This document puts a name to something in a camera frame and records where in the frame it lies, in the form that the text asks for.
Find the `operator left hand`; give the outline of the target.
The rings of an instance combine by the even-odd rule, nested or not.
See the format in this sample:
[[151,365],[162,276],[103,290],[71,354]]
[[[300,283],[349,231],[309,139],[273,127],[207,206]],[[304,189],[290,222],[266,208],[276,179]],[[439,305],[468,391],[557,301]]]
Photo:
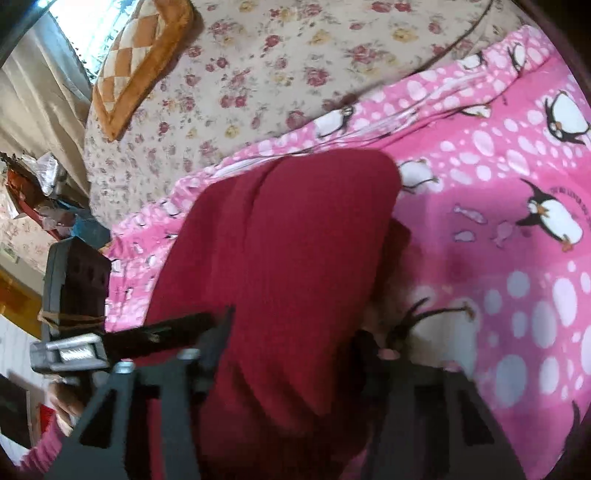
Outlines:
[[63,382],[53,382],[49,385],[48,398],[56,412],[58,427],[65,436],[69,436],[85,408],[76,388]]

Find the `pink sleeve forearm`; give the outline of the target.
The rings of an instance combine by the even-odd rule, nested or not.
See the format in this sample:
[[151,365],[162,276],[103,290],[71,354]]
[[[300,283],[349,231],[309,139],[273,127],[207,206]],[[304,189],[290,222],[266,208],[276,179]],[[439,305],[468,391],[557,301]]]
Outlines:
[[17,467],[21,479],[43,479],[61,451],[67,435],[62,426],[65,423],[55,414],[41,439],[22,459]]

